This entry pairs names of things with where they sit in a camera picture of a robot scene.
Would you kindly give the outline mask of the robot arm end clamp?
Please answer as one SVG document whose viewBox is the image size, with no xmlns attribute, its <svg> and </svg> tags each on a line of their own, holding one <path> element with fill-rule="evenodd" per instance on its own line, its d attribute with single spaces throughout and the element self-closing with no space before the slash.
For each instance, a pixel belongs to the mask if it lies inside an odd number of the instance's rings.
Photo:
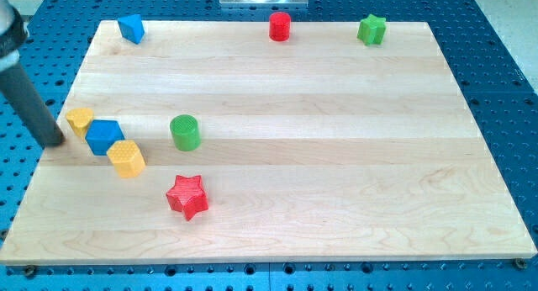
<svg viewBox="0 0 538 291">
<path fill-rule="evenodd" d="M 27 40 L 29 32 L 19 11 L 1 0 L 1 71 L 18 63 L 18 48 Z"/>
</svg>

